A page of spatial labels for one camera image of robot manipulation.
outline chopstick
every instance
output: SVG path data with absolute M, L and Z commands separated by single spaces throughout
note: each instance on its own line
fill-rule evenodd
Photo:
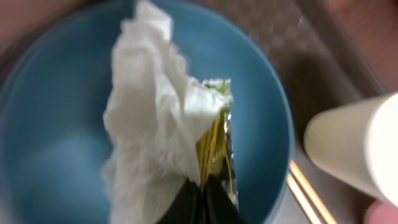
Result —
M 293 192 L 294 197 L 297 199 L 301 208 L 304 210 L 304 213 L 311 221 L 312 224 L 322 224 L 321 220 L 319 220 L 317 214 L 312 209 L 310 202 L 304 196 L 303 192 L 300 190 L 299 185 L 296 183 L 291 174 L 287 174 L 287 185 Z
M 294 161 L 290 162 L 290 171 L 293 176 L 297 179 L 298 183 L 304 189 L 304 192 L 308 195 L 314 206 L 318 209 L 319 213 L 327 224 L 337 224 L 331 213 L 326 208 L 325 204 L 321 201 L 318 194 L 315 192 L 311 184 L 305 178 L 299 167 Z

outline crumpled tissue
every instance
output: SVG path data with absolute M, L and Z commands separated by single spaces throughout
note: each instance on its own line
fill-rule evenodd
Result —
M 141 1 L 112 51 L 104 124 L 114 149 L 102 173 L 112 224 L 156 223 L 186 178 L 200 185 L 195 144 L 230 101 L 187 74 L 172 26 L 166 12 Z

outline blue bowl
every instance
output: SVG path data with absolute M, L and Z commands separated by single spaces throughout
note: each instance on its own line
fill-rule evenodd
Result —
M 159 4 L 198 79 L 230 78 L 239 212 L 269 220 L 285 191 L 294 148 L 286 95 L 253 41 L 220 16 Z M 19 60 L 1 92 L 0 197 L 23 223 L 107 223 L 100 169 L 111 152 L 102 114 L 111 90 L 110 51 L 131 7 L 111 2 L 65 19 Z

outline white cup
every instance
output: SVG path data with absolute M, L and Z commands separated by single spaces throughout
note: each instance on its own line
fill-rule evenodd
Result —
M 398 206 L 398 93 L 316 115 L 304 147 L 325 172 Z

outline bowl rim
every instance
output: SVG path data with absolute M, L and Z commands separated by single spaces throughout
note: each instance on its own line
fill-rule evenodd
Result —
M 290 160 L 294 158 L 294 150 L 295 150 L 295 129 L 294 129 L 294 122 L 292 118 L 292 113 L 290 110 L 290 105 L 287 99 L 286 92 L 284 90 L 284 87 L 282 86 L 282 83 L 280 81 L 280 78 L 278 74 L 275 71 L 274 66 L 270 62 L 270 60 L 265 56 L 263 51 L 259 48 L 257 44 L 250 38 L 250 36 L 247 35 L 237 24 L 233 24 L 223 16 L 219 15 L 216 12 L 213 12 L 211 9 L 204 8 L 203 6 L 200 6 L 198 4 L 194 4 L 192 2 L 180 2 L 180 1 L 162 1 L 162 2 L 157 2 L 154 1 L 155 4 L 160 5 L 160 8 L 162 6 L 166 5 L 182 5 L 184 7 L 189 7 L 193 9 L 194 11 L 200 11 L 202 14 L 205 14 L 208 17 L 211 17 L 212 19 L 221 22 L 224 24 L 226 27 L 231 29 L 233 32 L 235 32 L 237 35 L 239 35 L 240 38 L 245 40 L 249 46 L 255 51 L 256 55 L 261 58 L 261 60 L 264 62 L 264 64 L 268 67 L 271 76 L 273 77 L 275 84 L 278 87 L 278 91 L 280 93 L 280 96 L 282 98 L 282 104 L 285 108 L 285 115 L 286 115 L 286 121 L 287 121 L 287 131 L 289 135 L 289 151 L 288 151 L 288 156 L 287 156 L 287 164 L 285 167 L 285 174 L 284 174 L 284 180 L 281 183 L 281 186 L 279 187 L 279 192 L 277 194 L 277 199 L 274 202 L 270 212 L 264 217 L 263 223 L 270 223 L 273 221 L 273 219 L 276 217 L 277 210 L 280 207 L 282 201 L 284 200 L 285 193 L 287 190 L 287 184 L 286 184 L 286 177 L 289 172 L 289 164 Z M 83 16 L 86 15 L 92 15 L 92 14 L 101 14 L 103 11 L 107 11 L 112 7 L 120 7 L 123 6 L 123 4 L 129 4 L 132 5 L 131 2 L 126 3 L 125 1 L 112 1 L 112 2 L 102 2 L 97 5 L 91 6 L 86 9 L 79 10 L 77 12 L 74 12 L 65 18 L 61 19 L 60 22 L 55 23 L 49 30 L 45 31 L 42 35 L 38 37 L 38 39 L 34 40 L 28 48 L 25 50 L 25 52 L 22 54 L 19 59 L 17 59 L 17 62 L 13 65 L 11 71 L 8 73 L 8 75 L 5 78 L 5 81 L 3 83 L 3 86 L 0 86 L 0 105 L 3 105 L 1 110 L 0 110 L 0 134 L 4 132 L 4 124 L 5 122 L 5 117 L 7 117 L 6 111 L 11 104 L 11 99 L 13 98 L 12 96 L 15 95 L 18 86 L 18 83 L 21 80 L 21 77 L 18 77 L 18 73 L 21 73 L 23 69 L 26 68 L 26 66 L 35 59 L 35 57 L 38 55 L 38 52 L 40 52 L 40 46 L 45 45 L 45 41 L 47 38 L 52 36 L 53 34 L 56 34 L 57 32 L 61 31 L 65 26 L 67 26 L 71 21 L 74 21 L 75 19 L 80 19 Z M 0 164 L 2 164 L 2 156 L 0 155 Z

